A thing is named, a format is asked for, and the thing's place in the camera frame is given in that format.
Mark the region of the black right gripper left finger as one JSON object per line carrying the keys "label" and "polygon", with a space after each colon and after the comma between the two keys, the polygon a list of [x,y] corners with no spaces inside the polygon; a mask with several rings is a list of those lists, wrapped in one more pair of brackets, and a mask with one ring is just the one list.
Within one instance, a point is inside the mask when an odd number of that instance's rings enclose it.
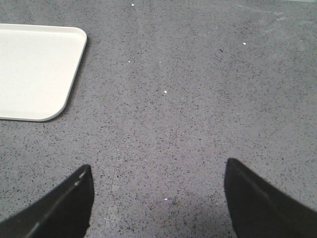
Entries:
{"label": "black right gripper left finger", "polygon": [[47,195],[0,224],[2,238],[83,238],[94,203],[90,165],[82,165]]}

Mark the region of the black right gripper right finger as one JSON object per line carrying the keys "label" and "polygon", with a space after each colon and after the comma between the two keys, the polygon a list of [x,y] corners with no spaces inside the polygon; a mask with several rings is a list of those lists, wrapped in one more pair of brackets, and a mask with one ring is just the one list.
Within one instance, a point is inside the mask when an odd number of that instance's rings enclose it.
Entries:
{"label": "black right gripper right finger", "polygon": [[239,160],[227,161],[224,190],[239,238],[315,238],[317,213],[281,192]]}

